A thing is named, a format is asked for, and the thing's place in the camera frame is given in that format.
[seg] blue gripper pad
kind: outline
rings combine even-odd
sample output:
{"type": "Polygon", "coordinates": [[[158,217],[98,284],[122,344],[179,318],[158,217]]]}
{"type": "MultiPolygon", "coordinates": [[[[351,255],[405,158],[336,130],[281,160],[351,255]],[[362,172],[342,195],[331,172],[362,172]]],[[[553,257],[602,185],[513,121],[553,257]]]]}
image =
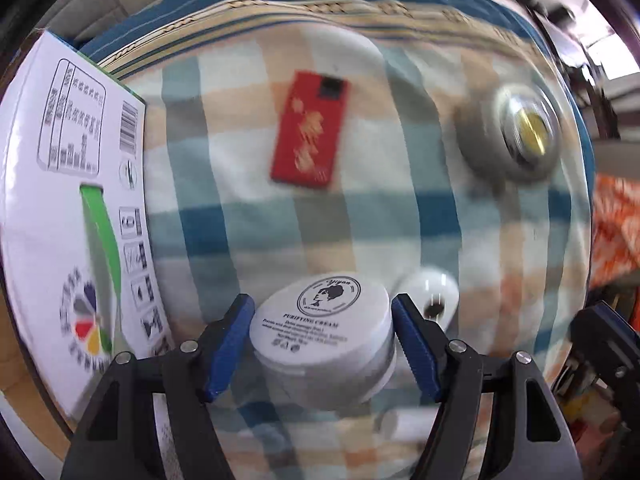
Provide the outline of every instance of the blue gripper pad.
{"type": "Polygon", "coordinates": [[[249,334],[249,326],[254,313],[254,300],[245,296],[238,308],[236,318],[226,329],[225,338],[211,360],[209,382],[204,392],[208,402],[216,400],[219,394],[228,388],[242,354],[244,340],[249,334]]]}
{"type": "Polygon", "coordinates": [[[398,298],[394,298],[391,302],[391,315],[394,320],[394,330],[420,391],[436,402],[440,402],[442,388],[438,380],[435,357],[398,298]]]}

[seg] black square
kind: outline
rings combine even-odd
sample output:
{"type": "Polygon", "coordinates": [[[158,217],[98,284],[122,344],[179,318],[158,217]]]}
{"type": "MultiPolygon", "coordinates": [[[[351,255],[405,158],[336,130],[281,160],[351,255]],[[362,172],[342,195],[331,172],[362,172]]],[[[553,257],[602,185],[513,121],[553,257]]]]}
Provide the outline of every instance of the black square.
{"type": "Polygon", "coordinates": [[[331,99],[336,101],[340,99],[343,87],[344,81],[342,79],[338,79],[337,77],[323,77],[320,83],[318,97],[321,99],[331,99]]]}

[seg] green stripe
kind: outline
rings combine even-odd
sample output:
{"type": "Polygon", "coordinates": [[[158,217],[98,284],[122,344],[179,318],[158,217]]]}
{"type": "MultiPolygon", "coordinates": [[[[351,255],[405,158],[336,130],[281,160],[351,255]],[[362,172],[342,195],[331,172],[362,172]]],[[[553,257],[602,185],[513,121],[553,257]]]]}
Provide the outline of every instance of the green stripe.
{"type": "MultiPolygon", "coordinates": [[[[102,342],[102,348],[105,352],[119,353],[123,351],[131,351],[131,347],[127,342],[124,334],[122,333],[122,310],[120,306],[120,295],[122,292],[122,270],[120,267],[120,252],[118,250],[118,243],[116,241],[113,227],[111,226],[111,220],[109,219],[109,213],[104,204],[104,198],[102,196],[102,188],[97,186],[80,186],[80,195],[84,204],[84,211],[88,213],[89,220],[94,225],[98,239],[100,240],[100,246],[104,257],[107,261],[107,268],[109,276],[113,283],[113,290],[116,295],[116,319],[113,333],[113,345],[111,341],[105,340],[102,342]]],[[[111,319],[110,310],[101,312],[100,316],[103,322],[111,319]]],[[[100,335],[102,339],[104,337],[105,330],[100,327],[100,335]]]]}

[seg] white box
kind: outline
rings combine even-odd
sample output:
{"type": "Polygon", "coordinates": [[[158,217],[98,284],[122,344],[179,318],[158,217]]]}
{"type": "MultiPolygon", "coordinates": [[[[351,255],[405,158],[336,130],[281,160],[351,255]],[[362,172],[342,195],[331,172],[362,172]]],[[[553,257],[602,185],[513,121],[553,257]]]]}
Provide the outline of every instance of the white box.
{"type": "Polygon", "coordinates": [[[9,301],[52,396],[79,418],[117,351],[144,358],[172,346],[146,230],[145,104],[48,32],[14,63],[0,103],[9,301]],[[98,205],[83,205],[81,185],[98,205]],[[115,243],[92,207],[106,209],[115,243]]]}

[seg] checkered fabric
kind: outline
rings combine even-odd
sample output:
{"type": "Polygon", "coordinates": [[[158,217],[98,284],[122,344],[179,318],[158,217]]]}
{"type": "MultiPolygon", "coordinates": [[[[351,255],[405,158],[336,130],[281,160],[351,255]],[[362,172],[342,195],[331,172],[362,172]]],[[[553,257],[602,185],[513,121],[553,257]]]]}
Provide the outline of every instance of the checkered fabric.
{"type": "MultiPolygon", "coordinates": [[[[460,284],[449,336],[494,355],[526,350],[555,378],[586,291],[593,166],[555,69],[523,36],[442,4],[223,0],[105,57],[148,106],[148,228],[175,339],[198,336],[238,292],[259,305],[304,276],[352,270],[393,293],[435,265],[460,284]],[[328,190],[269,179],[296,70],[351,83],[328,190]],[[462,159],[452,114],[471,91],[514,76],[559,102],[561,163],[548,184],[494,194],[462,159]]],[[[352,410],[308,412],[247,348],[209,411],[238,479],[384,479],[408,478],[422,449],[383,441],[376,417],[419,404],[398,372],[352,410]]]]}

